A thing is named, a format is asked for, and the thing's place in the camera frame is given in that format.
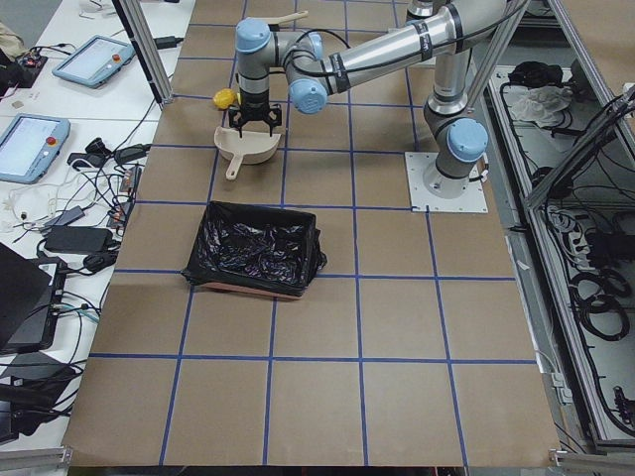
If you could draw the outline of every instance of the blue joint cap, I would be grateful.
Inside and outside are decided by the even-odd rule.
[[[309,40],[314,45],[314,53],[316,54],[316,60],[321,60],[324,48],[321,45],[321,36],[317,32],[309,33]]]
[[[447,146],[461,162],[473,164],[487,149],[489,137],[485,128],[473,119],[454,121],[447,132]]]
[[[326,89],[314,79],[296,79],[289,86],[289,96],[300,112],[316,114],[326,106]]]
[[[236,50],[239,53],[256,53],[269,43],[269,25],[257,18],[245,18],[236,25]]]

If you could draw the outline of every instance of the gray floor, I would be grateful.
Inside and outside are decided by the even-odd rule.
[[[62,0],[0,0],[0,22],[34,47]]]

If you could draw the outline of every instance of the scoop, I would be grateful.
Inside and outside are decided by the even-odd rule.
[[[238,131],[217,127],[214,132],[214,144],[220,155],[230,161],[225,178],[236,180],[240,166],[260,164],[274,155],[278,149],[280,134],[270,136],[264,132],[243,131],[242,138]]]

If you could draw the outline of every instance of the white mounting plate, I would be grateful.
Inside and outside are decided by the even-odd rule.
[[[428,191],[424,185],[424,170],[437,159],[437,155],[437,153],[428,152],[406,153],[406,171],[413,211],[487,213],[487,202],[480,180],[471,181],[467,190],[459,198],[441,198]],[[478,171],[474,169],[469,176],[470,178],[478,177]]]

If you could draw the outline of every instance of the yellow ball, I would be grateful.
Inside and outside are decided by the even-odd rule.
[[[212,98],[214,105],[223,111],[231,106],[235,100],[236,93],[228,87],[219,90]]]

